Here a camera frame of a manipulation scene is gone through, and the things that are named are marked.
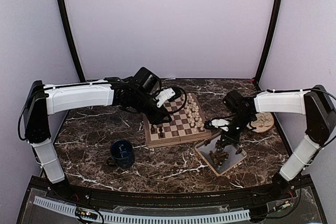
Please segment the wooden folding chess board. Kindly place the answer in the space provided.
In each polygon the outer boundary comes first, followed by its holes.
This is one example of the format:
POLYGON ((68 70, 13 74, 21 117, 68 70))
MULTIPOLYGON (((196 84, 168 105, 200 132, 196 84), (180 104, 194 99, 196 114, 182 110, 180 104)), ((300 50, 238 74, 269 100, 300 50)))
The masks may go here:
MULTIPOLYGON (((198 100, 193 94, 196 102, 200 108, 198 100)), ((184 111, 184 106, 186 104, 185 97, 180 97, 173 102, 166 101, 164 103, 165 108, 168 111, 173 111, 174 114, 171 114, 172 121, 170 123, 163 123, 159 125, 154 125, 155 133, 151 133, 150 128, 151 124, 148 119, 144 116, 144 132, 147 147, 163 147, 168 145, 175 145, 181 143, 195 142, 200 140, 205 140, 211 137, 211 131, 205 129, 204 132, 193 133, 191 127, 188 123, 186 113, 184 111), (164 138, 159 136, 159 127, 162 127, 164 138)), ((205 123, 205 116, 202 109, 200 108, 200 115, 205 123)))

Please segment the silver metal tray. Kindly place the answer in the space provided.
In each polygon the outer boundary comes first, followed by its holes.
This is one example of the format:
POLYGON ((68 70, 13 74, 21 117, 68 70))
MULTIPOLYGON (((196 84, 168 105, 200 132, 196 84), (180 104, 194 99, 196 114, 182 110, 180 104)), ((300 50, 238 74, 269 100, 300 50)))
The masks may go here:
POLYGON ((222 176, 247 157, 244 149, 237 145, 217 147, 221 138, 220 132, 196 144, 195 150, 206 162, 216 176, 222 176))

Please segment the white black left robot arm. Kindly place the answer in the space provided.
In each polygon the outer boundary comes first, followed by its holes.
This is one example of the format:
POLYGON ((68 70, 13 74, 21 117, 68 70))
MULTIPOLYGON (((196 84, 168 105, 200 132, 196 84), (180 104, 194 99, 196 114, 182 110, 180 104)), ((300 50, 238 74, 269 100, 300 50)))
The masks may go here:
POLYGON ((173 112, 164 108, 165 102, 186 95, 179 86, 163 87, 162 80, 145 67, 126 78, 106 77, 72 84, 36 80, 19 114, 17 135, 33 148, 47 179, 54 184, 54 193, 69 201, 74 197, 74 189, 65 182, 51 136, 51 116, 88 107, 117 106, 128 113, 143 114, 151 124, 159 125, 172 120, 173 112))

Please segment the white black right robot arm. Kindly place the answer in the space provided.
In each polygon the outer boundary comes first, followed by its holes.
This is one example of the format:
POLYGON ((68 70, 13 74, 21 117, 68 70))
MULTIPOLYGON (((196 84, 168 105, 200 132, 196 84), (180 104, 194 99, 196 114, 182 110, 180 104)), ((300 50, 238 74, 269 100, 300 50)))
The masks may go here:
POLYGON ((221 129, 219 149, 239 143, 242 130, 258 113, 273 113, 286 136, 299 136, 293 131, 302 130, 301 141, 275 174, 275 183, 268 187, 273 200, 286 194, 287 183, 310 166, 317 154, 335 139, 335 96, 322 85, 258 91, 246 97, 233 90, 226 94, 223 103, 233 113, 233 119, 213 118, 205 122, 207 129, 221 129))

